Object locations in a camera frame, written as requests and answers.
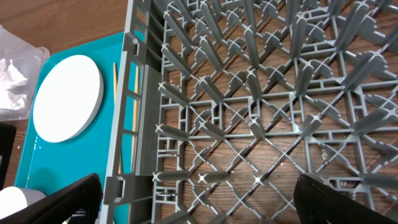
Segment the crumpled paper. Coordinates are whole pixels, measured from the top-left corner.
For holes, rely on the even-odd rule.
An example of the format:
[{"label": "crumpled paper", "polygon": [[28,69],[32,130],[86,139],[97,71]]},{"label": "crumpled paper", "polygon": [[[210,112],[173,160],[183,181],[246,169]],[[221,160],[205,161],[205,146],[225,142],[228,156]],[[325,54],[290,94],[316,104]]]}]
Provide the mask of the crumpled paper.
[{"label": "crumpled paper", "polygon": [[12,60],[0,59],[0,109],[19,110],[26,106],[26,94],[14,94],[10,90],[23,86],[28,79],[14,66]]}]

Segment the turquoise mat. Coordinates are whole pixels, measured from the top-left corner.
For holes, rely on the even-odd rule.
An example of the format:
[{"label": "turquoise mat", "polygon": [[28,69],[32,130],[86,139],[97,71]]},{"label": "turquoise mat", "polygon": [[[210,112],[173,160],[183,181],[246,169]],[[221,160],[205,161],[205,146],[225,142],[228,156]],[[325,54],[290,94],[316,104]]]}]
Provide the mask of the turquoise mat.
[{"label": "turquoise mat", "polygon": [[[136,35],[143,39],[141,33]],[[36,92],[49,71],[63,59],[72,55],[86,55],[94,60],[104,80],[104,95],[93,122],[77,137],[60,143],[49,143],[41,139],[34,128],[33,116],[27,127],[24,148],[15,181],[16,187],[35,189],[50,195],[57,190],[90,174],[97,173],[104,187],[106,164],[114,110],[113,63],[119,66],[123,33],[83,44],[51,56],[44,64]],[[134,89],[136,66],[132,64],[129,89]],[[132,126],[133,101],[127,102],[125,128]],[[130,171],[131,140],[124,140],[123,171]],[[127,223],[127,205],[115,210],[115,222]]]}]

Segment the black object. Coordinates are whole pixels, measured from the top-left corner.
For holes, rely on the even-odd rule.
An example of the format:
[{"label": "black object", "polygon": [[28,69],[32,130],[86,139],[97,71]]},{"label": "black object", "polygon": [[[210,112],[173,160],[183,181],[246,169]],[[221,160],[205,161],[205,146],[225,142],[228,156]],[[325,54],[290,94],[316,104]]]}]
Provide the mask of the black object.
[{"label": "black object", "polygon": [[397,224],[307,175],[298,178],[294,203],[301,224]]},{"label": "black object", "polygon": [[76,211],[85,211],[81,223],[94,223],[100,211],[103,191],[97,174],[90,174],[27,208],[0,220],[0,224],[61,224]]},{"label": "black object", "polygon": [[17,130],[14,126],[0,123],[0,190],[2,190],[4,180],[6,179],[16,132]]}]

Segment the gray plastic dish rack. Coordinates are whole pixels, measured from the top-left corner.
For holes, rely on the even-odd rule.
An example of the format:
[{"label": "gray plastic dish rack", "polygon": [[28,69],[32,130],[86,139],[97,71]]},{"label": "gray plastic dish rack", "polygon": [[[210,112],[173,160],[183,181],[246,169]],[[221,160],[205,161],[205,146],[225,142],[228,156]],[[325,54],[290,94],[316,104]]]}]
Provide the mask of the gray plastic dish rack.
[{"label": "gray plastic dish rack", "polygon": [[[240,206],[252,211],[260,223],[271,222],[287,207],[295,210],[293,199],[285,197],[267,179],[284,160],[290,161],[301,173],[308,174],[339,192],[346,192],[351,198],[355,198],[356,193],[362,193],[366,206],[373,210],[375,205],[371,188],[398,203],[398,198],[386,190],[398,190],[397,178],[377,174],[389,163],[398,162],[398,148],[367,135],[398,131],[396,126],[385,127],[398,121],[398,106],[392,100],[398,91],[398,79],[397,75],[387,69],[387,62],[383,57],[386,50],[398,53],[398,28],[389,34],[382,34],[376,31],[376,20],[373,18],[375,13],[381,10],[398,14],[398,7],[393,6],[391,0],[358,1],[353,4],[349,16],[345,18],[340,15],[344,2],[329,0],[328,7],[321,7],[316,0],[227,0],[223,3],[219,0],[129,0],[101,223],[111,224],[115,207],[124,204],[130,205],[129,223],[196,223],[191,213],[199,204],[211,208],[215,213],[214,219],[209,223],[227,222],[227,217]],[[280,16],[277,10],[281,4],[286,4],[286,17]],[[137,18],[137,10],[145,16],[146,24]],[[260,21],[255,20],[254,11],[261,12]],[[218,25],[218,20],[222,17],[228,21],[225,30],[221,30]],[[257,32],[257,28],[270,17],[284,24],[284,28],[273,33]],[[193,38],[187,34],[188,24],[195,27]],[[236,26],[243,28],[244,36],[234,40],[227,39],[225,34]],[[336,37],[333,40],[326,39],[324,30],[328,26]],[[143,42],[134,35],[135,30],[144,34]],[[282,45],[282,41],[289,34],[291,46],[287,49]],[[181,40],[181,53],[174,51],[169,44],[173,36]],[[348,46],[356,36],[380,46],[380,49],[355,55],[348,50]],[[260,54],[257,52],[256,39],[266,43]],[[215,49],[217,45],[228,49],[228,56],[223,61]],[[274,51],[282,52],[290,59],[276,68],[264,66],[262,62]],[[195,54],[193,65],[187,63],[187,55],[190,53]],[[250,66],[238,73],[225,70],[224,66],[235,56],[247,61]],[[335,60],[340,61],[340,77],[334,76],[330,68],[330,64]],[[204,61],[211,63],[214,72],[204,77],[195,77],[192,71]],[[128,89],[131,62],[140,69],[139,93]],[[346,72],[345,62],[351,64],[354,69]],[[285,78],[285,73],[290,68],[295,70],[294,85]],[[169,72],[173,70],[180,71],[179,86],[168,83]],[[266,86],[260,86],[260,73],[257,74],[257,71],[268,76]],[[226,93],[222,93],[213,83],[218,73],[225,73],[231,79]],[[380,81],[362,83],[369,75],[377,77]],[[185,94],[187,80],[196,82],[194,94],[190,98]],[[270,93],[276,85],[281,85],[286,91]],[[233,93],[239,88],[245,89],[248,95],[233,97]],[[375,89],[391,91],[387,97],[364,94],[364,90]],[[197,100],[203,91],[211,100]],[[335,98],[331,103],[312,98],[322,94],[334,94]],[[125,112],[127,98],[133,98],[137,102],[137,131],[124,129],[124,117],[132,116]],[[288,99],[288,102],[282,106],[269,102],[280,98]],[[335,107],[342,98],[346,102],[348,121],[342,118]],[[247,103],[247,106],[239,110],[229,105],[242,102]],[[319,113],[305,117],[303,102],[314,107]],[[376,109],[368,113],[366,103],[374,105]],[[299,104],[300,109],[295,109],[294,104]],[[210,106],[211,109],[198,113],[196,106]],[[274,113],[268,125],[263,125],[261,121],[262,106]],[[165,124],[166,111],[171,109],[179,110],[178,129]],[[226,110],[233,114],[229,123],[225,123],[223,118]],[[361,115],[359,119],[356,118],[355,112]],[[302,124],[296,124],[295,116],[301,117]],[[341,129],[318,130],[325,117],[339,124]],[[280,119],[288,122],[291,130],[270,133],[268,130]],[[231,134],[230,131],[240,122],[246,123],[250,132]],[[205,135],[196,135],[198,131]],[[313,134],[326,134],[328,137],[317,139]],[[345,134],[346,138],[334,139],[334,134]],[[137,139],[130,174],[118,172],[123,135],[135,136]],[[294,136],[296,140],[284,151],[269,139],[272,136]],[[247,147],[238,150],[229,142],[232,138],[253,140]],[[192,140],[195,139],[211,139],[213,144],[200,149],[194,145]],[[256,165],[246,157],[247,152],[259,141],[267,142],[280,153],[278,160],[264,173],[259,172]],[[217,168],[207,157],[216,150],[220,142],[226,143],[236,153],[235,159],[226,170]],[[300,142],[304,143],[306,167],[300,166],[289,156]],[[324,162],[319,167],[314,167],[311,163],[308,148],[312,144],[320,146],[325,154]],[[337,147],[331,147],[330,144],[336,144]],[[356,166],[342,153],[347,144],[354,145]],[[368,170],[364,163],[363,144],[371,146],[382,158],[371,170]],[[186,145],[190,145],[196,154],[192,166],[188,168],[185,168],[183,163]],[[177,170],[163,171],[163,160],[166,157],[177,159]],[[353,175],[341,177],[319,174],[333,160],[338,161]],[[214,170],[199,174],[199,182],[211,184],[205,190],[191,178],[192,171],[203,162]],[[228,174],[240,162],[248,164],[255,173],[254,183],[245,194],[241,194],[228,180]],[[163,186],[162,183],[165,181],[174,182],[175,185]],[[357,181],[359,184],[345,187],[344,183],[347,181]],[[196,196],[188,208],[182,203],[184,182],[189,182]],[[220,182],[227,183],[238,199],[236,205],[226,213],[218,210],[207,197]],[[285,201],[285,206],[271,217],[263,217],[246,200],[246,197],[260,185],[270,185]],[[175,213],[161,220],[160,209],[165,203],[175,205]]]}]

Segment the transparent plastic box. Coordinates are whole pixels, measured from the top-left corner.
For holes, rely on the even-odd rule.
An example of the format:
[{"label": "transparent plastic box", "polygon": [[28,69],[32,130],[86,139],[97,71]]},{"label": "transparent plastic box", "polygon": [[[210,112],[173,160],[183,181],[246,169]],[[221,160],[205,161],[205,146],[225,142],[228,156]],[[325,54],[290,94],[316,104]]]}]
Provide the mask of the transparent plastic box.
[{"label": "transparent plastic box", "polygon": [[[46,48],[34,47],[0,26],[0,121],[29,118],[37,78],[49,56]],[[16,77],[23,82],[10,85]]]}]

